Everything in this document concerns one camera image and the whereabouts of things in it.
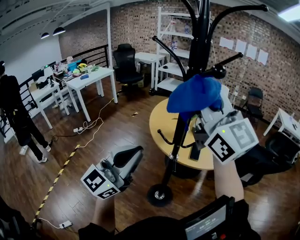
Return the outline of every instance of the white desk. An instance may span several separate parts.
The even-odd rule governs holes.
[[[151,88],[154,88],[155,82],[155,63],[156,63],[156,54],[148,53],[148,52],[138,52],[135,55],[136,61],[141,61],[147,64],[151,64]],[[160,55],[159,61],[161,61],[161,65],[165,64],[165,56]],[[160,78],[163,78],[163,72],[160,73]]]
[[[279,108],[278,112],[276,113],[275,117],[273,118],[272,122],[268,126],[267,130],[263,133],[264,136],[270,131],[271,127],[276,122],[277,118],[280,117],[282,126],[279,129],[279,132],[282,132],[284,129],[287,129],[292,135],[296,138],[300,139],[300,124],[297,122],[293,117]]]
[[[101,80],[107,76],[111,77],[111,83],[112,83],[112,94],[114,97],[114,102],[118,103],[118,99],[117,99],[117,91],[116,91],[116,86],[114,83],[114,70],[109,69],[109,68],[104,68],[104,67],[100,67],[98,71],[96,72],[91,72],[89,74],[89,78],[83,79],[81,80],[80,77],[76,77],[68,82],[66,82],[67,84],[67,89],[69,91],[70,97],[72,99],[74,108],[76,110],[76,112],[79,112],[78,106],[75,102],[74,99],[74,95],[72,93],[72,89],[74,89],[78,95],[81,107],[83,109],[84,115],[87,119],[88,122],[90,122],[90,116],[88,113],[88,110],[85,107],[82,95],[80,93],[80,90],[91,85],[92,83],[96,83],[96,87],[97,87],[97,91],[98,91],[98,95],[104,97],[104,92],[103,92],[103,87],[102,87],[102,82]]]
[[[66,103],[64,101],[64,98],[62,97],[62,94],[61,94],[61,91],[60,91],[60,84],[58,82],[54,82],[54,86],[53,87],[51,87],[51,84],[49,83],[44,88],[42,88],[42,89],[36,89],[33,92],[31,92],[32,98],[37,103],[37,107],[38,107],[39,111],[41,112],[41,114],[43,115],[43,117],[45,118],[45,120],[46,120],[46,122],[47,122],[47,124],[48,124],[48,126],[49,126],[50,129],[52,129],[52,125],[51,125],[50,121],[48,120],[48,118],[47,118],[47,116],[46,116],[46,114],[44,112],[44,109],[43,109],[40,101],[44,97],[46,97],[48,94],[52,93],[52,96],[54,97],[55,103],[57,105],[59,105],[58,101],[57,101],[57,99],[55,97],[55,94],[54,94],[55,90],[57,90],[57,92],[58,92],[58,94],[60,96],[61,103],[64,106],[64,109],[65,109],[67,115],[70,115],[69,110],[68,110],[68,108],[66,106]]]

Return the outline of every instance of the wooden floor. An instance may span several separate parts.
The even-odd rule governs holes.
[[[96,119],[98,111],[112,99],[110,81],[103,81],[105,97],[99,97],[95,86],[82,91],[90,118]],[[48,201],[40,213],[55,225],[66,220],[73,222],[72,231],[86,226],[92,218],[95,197],[81,184],[80,178],[91,164],[97,164],[115,146],[139,144],[144,147],[144,158],[133,177],[134,182],[116,196],[116,226],[127,226],[151,216],[169,216],[180,219],[215,199],[214,181],[205,178],[203,171],[194,179],[179,179],[172,176],[169,186],[174,200],[165,208],[155,208],[146,199],[150,186],[161,181],[164,170],[164,154],[153,142],[149,130],[149,117],[154,106],[164,97],[148,95],[148,89],[125,96],[119,103],[110,103],[102,112],[104,125],[95,139],[84,149],[79,149],[66,167]],[[70,109],[70,115],[58,109],[45,110],[53,129],[49,130],[39,114],[34,118],[38,128],[50,140],[55,134],[70,135],[74,128],[82,126],[85,117],[82,111]],[[257,134],[263,144],[262,133],[267,125],[260,123]],[[12,208],[19,210],[26,221],[32,222],[57,173],[77,144],[85,145],[96,128],[72,138],[60,138],[50,153],[49,160],[38,164],[29,150],[26,156],[19,155],[20,147],[15,139],[8,144],[0,143],[0,195]],[[258,184],[245,189],[245,198],[250,205],[249,221],[263,240],[289,239],[290,231],[300,220],[300,167],[279,174],[265,176]],[[78,239],[76,233],[58,230],[46,222],[42,232],[49,239]]]

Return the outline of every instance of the caution tape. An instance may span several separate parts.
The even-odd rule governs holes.
[[[69,156],[69,158],[67,159],[67,161],[65,162],[65,164],[63,165],[62,169],[60,170],[60,172],[58,173],[56,179],[54,180],[52,186],[49,188],[48,193],[46,195],[46,197],[44,198],[42,204],[39,206],[36,215],[34,216],[34,219],[32,221],[32,226],[35,224],[35,222],[37,221],[38,215],[41,211],[41,209],[43,208],[45,202],[47,201],[51,191],[53,190],[55,184],[57,183],[58,179],[60,178],[60,176],[62,175],[64,169],[66,168],[66,166],[68,165],[69,161],[71,160],[71,158],[74,156],[74,154],[76,153],[77,149],[80,147],[80,145],[77,145],[76,148],[74,149],[74,151],[71,153],[71,155]]]

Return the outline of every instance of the round table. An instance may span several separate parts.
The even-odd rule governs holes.
[[[169,156],[173,150],[173,145],[167,144],[158,133],[161,129],[162,134],[169,140],[173,141],[174,132],[176,129],[178,113],[167,112],[168,99],[161,101],[155,106],[150,116],[150,132],[156,145],[163,151],[164,154]],[[193,133],[191,131],[195,124],[195,118],[191,121],[189,130],[187,132],[184,145],[195,142]],[[189,168],[197,170],[213,170],[213,157],[208,148],[201,149],[199,160],[195,161],[189,158],[192,148],[180,148],[178,153],[178,163]]]

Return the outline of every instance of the ceiling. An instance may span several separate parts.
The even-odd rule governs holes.
[[[110,0],[111,7],[139,0]],[[65,26],[96,10],[105,9],[107,0],[0,0],[0,45],[28,30],[44,33],[57,26]],[[300,43],[300,22],[287,24],[277,13],[299,0],[211,0],[227,6],[264,3],[269,13],[254,15],[277,26]]]

